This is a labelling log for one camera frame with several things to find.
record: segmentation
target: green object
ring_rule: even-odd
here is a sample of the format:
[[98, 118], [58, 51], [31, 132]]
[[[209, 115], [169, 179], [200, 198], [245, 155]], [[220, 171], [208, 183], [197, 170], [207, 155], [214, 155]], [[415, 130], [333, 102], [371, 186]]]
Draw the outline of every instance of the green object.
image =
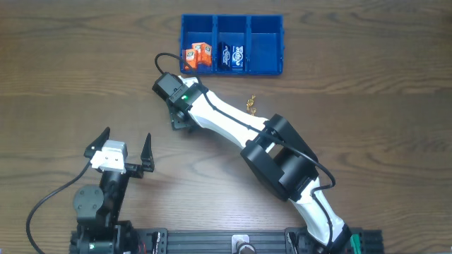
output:
[[352, 235], [352, 238], [350, 238], [350, 245], [353, 248], [354, 254], [361, 254], [361, 242], [359, 241], [358, 234]]

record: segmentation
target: empty compartment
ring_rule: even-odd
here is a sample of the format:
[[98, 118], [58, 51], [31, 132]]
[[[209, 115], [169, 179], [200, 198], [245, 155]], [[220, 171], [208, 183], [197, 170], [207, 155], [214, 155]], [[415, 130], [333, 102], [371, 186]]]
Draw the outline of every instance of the empty compartment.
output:
[[250, 74], [279, 74], [283, 71], [283, 17], [252, 16]]
[[[212, 15], [183, 15], [182, 16], [182, 52], [191, 49], [192, 43], [205, 42], [213, 46], [213, 16]], [[199, 73], [211, 73], [212, 66], [198, 64]]]
[[[246, 54], [246, 16], [220, 15], [218, 16], [218, 36], [217, 43], [224, 42], [231, 48], [232, 46], [243, 46], [244, 55]], [[221, 62], [221, 56], [218, 56], [215, 64]], [[233, 68], [231, 71], [217, 69], [218, 73], [243, 73], [246, 68], [246, 59], [243, 59], [244, 67], [241, 69]]]

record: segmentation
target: blue package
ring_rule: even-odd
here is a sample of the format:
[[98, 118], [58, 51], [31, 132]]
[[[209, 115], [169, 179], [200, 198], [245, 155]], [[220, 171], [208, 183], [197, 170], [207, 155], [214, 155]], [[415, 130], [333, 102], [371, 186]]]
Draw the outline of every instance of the blue package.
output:
[[243, 46], [232, 46], [232, 68], [243, 70]]
[[231, 69], [231, 47], [224, 43], [218, 43], [218, 68], [229, 71]]

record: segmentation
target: orange box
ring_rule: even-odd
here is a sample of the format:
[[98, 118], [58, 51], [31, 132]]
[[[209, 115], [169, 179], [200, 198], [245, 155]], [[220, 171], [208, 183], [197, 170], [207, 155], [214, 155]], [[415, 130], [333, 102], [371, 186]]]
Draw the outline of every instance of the orange box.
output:
[[[196, 49], [185, 50], [185, 61], [196, 70], [198, 68], [198, 51]], [[184, 70], [190, 71], [190, 68], [184, 64]]]
[[191, 47], [198, 51], [198, 64], [212, 66], [212, 46], [205, 42], [192, 43]]

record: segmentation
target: white arm segment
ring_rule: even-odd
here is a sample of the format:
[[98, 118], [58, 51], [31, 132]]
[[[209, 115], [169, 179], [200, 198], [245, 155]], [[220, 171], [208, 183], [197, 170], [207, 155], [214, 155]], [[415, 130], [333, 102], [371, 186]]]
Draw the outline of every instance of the white arm segment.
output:
[[[197, 82], [196, 78], [182, 78], [179, 77], [184, 82], [185, 85], [190, 87], [193, 83]], [[257, 128], [262, 131], [265, 126], [264, 121], [267, 119], [263, 117], [256, 117], [242, 112], [227, 103], [224, 103], [221, 99], [217, 97], [214, 92], [208, 91], [207, 96], [209, 100], [218, 109], [235, 117], [236, 119]], [[224, 136], [228, 140], [231, 140], [234, 144], [238, 145], [241, 149], [245, 148], [246, 142], [248, 140], [253, 140], [257, 133], [248, 130], [246, 127], [236, 123], [235, 121], [223, 116], [218, 111], [212, 109], [212, 107], [207, 103], [205, 97], [201, 95], [196, 101], [191, 105], [192, 108], [189, 110], [190, 117], [202, 128], [209, 128], [216, 133]]]
[[[317, 241], [326, 246], [330, 237], [328, 220], [326, 219], [326, 215], [320, 208], [319, 204], [317, 204], [317, 202], [311, 197], [311, 190], [319, 186], [320, 181], [317, 177], [315, 181], [311, 181], [311, 183], [309, 183], [303, 190], [302, 197], [297, 202], [292, 200], [290, 201], [292, 201], [292, 204], [294, 204], [295, 208], [297, 208], [298, 212], [302, 215], [306, 225], [308, 226], [308, 232]], [[333, 212], [321, 190], [316, 191], [314, 194], [325, 208], [328, 216], [330, 217], [331, 223], [333, 224], [333, 237], [331, 241], [334, 242], [340, 232], [342, 232], [344, 221]]]

